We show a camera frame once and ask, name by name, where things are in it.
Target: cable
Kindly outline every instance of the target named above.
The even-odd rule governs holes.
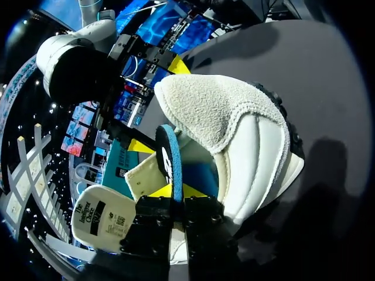
[[[137,72],[137,70],[138,70],[138,59],[137,59],[137,57],[133,57],[133,58],[135,58],[135,70],[132,72],[132,74],[130,74],[128,76],[125,76],[125,78],[132,77]]]
[[[125,15],[121,15],[121,16],[127,16],[127,15],[131,15],[133,13],[139,13],[139,12],[142,12],[142,11],[145,11],[145,10],[149,10],[149,9],[152,9],[152,8],[156,8],[158,6],[162,6],[162,5],[165,5],[165,4],[168,4],[168,2],[163,2],[163,3],[160,3],[160,4],[156,4],[156,5],[144,8],[144,9],[140,9],[138,11],[134,11],[134,12],[131,12],[131,13],[126,13]]]

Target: white sneaker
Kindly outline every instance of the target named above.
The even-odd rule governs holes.
[[[192,142],[212,155],[217,199],[233,234],[300,174],[304,160],[291,151],[298,135],[285,119],[281,99],[261,85],[225,76],[172,75],[156,84],[155,95],[166,117],[187,135],[183,143],[179,138],[182,161],[188,154],[183,147]]]

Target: blue screen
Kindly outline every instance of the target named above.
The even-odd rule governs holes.
[[[45,0],[40,8],[58,18],[73,30],[82,28],[82,15],[78,0]]]

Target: black clamp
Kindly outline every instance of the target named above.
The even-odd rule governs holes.
[[[127,236],[120,242],[127,276],[133,280],[167,280],[173,222],[170,198],[141,197]]]
[[[214,197],[185,199],[184,225],[192,280],[222,278],[236,271],[238,243],[224,224],[223,206]]]

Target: monitor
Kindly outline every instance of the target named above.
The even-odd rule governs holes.
[[[70,121],[66,133],[76,139],[83,141],[86,138],[88,127],[82,126],[77,122]]]
[[[79,157],[81,155],[82,146],[82,143],[66,136],[63,140],[63,144],[61,145],[61,149],[69,154]]]
[[[93,111],[90,111],[80,106],[76,107],[72,116],[74,120],[82,122],[83,124],[86,124],[86,125],[91,124],[93,117],[94,117]]]

